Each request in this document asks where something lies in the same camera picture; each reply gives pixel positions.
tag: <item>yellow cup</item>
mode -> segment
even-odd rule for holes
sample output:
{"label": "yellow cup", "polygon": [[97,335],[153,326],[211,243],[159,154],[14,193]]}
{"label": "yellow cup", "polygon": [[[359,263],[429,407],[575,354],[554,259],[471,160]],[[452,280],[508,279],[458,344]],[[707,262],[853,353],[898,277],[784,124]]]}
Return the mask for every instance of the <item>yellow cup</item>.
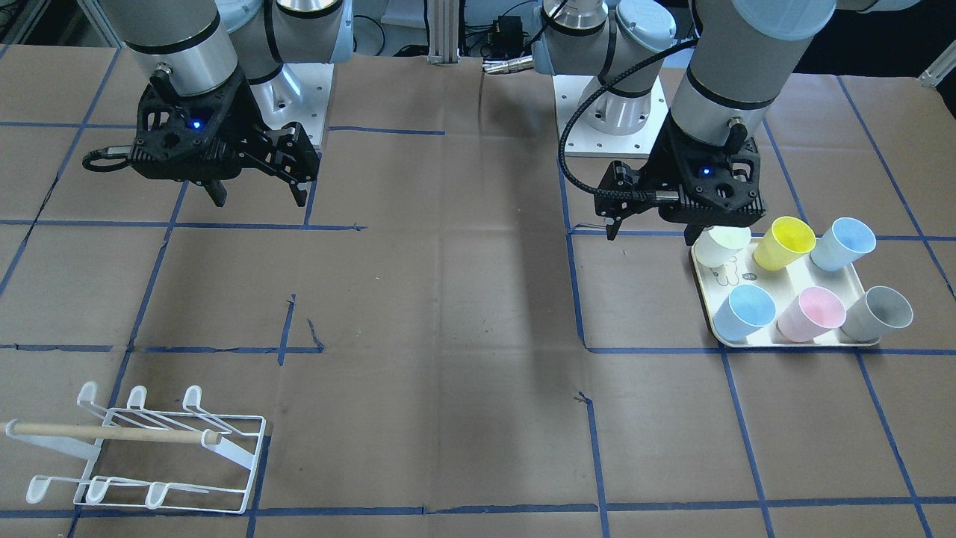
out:
{"label": "yellow cup", "polygon": [[809,254],[815,246],[816,235],[807,223],[792,216],[781,216],[757,243],[753,260],[768,271],[779,271]]}

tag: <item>blue cup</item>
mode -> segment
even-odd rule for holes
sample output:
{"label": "blue cup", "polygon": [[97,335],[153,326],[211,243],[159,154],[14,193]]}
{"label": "blue cup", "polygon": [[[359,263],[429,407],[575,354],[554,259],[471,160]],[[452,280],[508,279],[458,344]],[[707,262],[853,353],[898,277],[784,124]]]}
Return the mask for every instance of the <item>blue cup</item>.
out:
{"label": "blue cup", "polygon": [[714,332],[729,342],[739,342],[752,332],[773,323],[776,304],[771,294],[753,284],[743,284],[730,290],[714,314]]}
{"label": "blue cup", "polygon": [[824,271],[838,271],[877,248],[877,237],[869,226],[843,216],[834,221],[813,251],[810,259]]}

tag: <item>wooden dowel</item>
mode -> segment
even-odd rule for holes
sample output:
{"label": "wooden dowel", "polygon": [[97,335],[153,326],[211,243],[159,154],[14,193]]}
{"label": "wooden dowel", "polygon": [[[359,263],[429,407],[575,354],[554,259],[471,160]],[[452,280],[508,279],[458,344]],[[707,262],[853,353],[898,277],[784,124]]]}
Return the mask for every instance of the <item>wooden dowel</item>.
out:
{"label": "wooden dowel", "polygon": [[[7,422],[2,425],[6,430]],[[19,436],[60,436],[83,437],[93,439],[115,439],[124,441],[176,442],[183,444],[201,444],[205,432],[188,430],[153,430],[148,428],[120,428],[114,426],[74,426],[71,424],[37,424],[17,422],[11,433]],[[219,444],[222,434],[209,432],[206,444]]]}

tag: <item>white tray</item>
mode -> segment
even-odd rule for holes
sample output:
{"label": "white tray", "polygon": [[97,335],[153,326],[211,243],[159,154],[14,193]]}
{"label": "white tray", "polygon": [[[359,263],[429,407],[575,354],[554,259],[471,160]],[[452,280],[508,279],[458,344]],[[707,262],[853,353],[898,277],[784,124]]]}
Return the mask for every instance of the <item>white tray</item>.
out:
{"label": "white tray", "polygon": [[872,346],[879,339],[870,342],[858,342],[837,329],[817,336],[810,342],[796,344],[780,334],[774,322],[745,338],[740,342],[728,342],[713,330],[713,315],[724,303],[734,286],[740,284],[758,285],[773,297],[777,317],[796,296],[810,286],[821,286],[836,293],[849,308],[863,296],[863,285],[859,281],[857,270],[849,264],[832,273],[816,267],[810,256],[804,256],[780,271],[767,271],[753,261],[753,250],[759,239],[755,238],[740,254],[731,258],[721,267],[711,269],[697,263],[694,250],[690,249],[690,265],[694,269],[694,278],[704,303],[704,313],[710,332],[717,340],[728,347],[861,347]]}

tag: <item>cup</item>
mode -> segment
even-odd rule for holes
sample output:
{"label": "cup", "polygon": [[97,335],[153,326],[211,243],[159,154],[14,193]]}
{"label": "cup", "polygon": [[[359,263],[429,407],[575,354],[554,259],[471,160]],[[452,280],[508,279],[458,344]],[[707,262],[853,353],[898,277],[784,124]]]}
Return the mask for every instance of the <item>cup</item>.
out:
{"label": "cup", "polygon": [[714,314],[714,332],[725,340],[737,342],[773,323],[774,317],[776,304],[771,294],[760,286],[742,284],[730,290]]}
{"label": "cup", "polygon": [[877,237],[869,226],[843,216],[834,221],[827,233],[816,242],[810,259],[824,271],[836,271],[853,263],[877,248]]}
{"label": "cup", "polygon": [[811,286],[801,291],[784,309],[777,320],[777,328],[788,340],[803,343],[843,325],[845,321],[846,308],[837,294],[827,288]]}
{"label": "cup", "polygon": [[816,235],[807,223],[792,216],[773,221],[753,250],[753,260],[768,271],[779,271],[814,249]]}
{"label": "cup", "polygon": [[694,257],[704,267],[720,267],[750,244],[750,228],[711,226],[694,242]]}
{"label": "cup", "polygon": [[875,286],[850,306],[840,329],[858,342],[869,342],[911,323],[913,307],[906,297],[893,288]]}

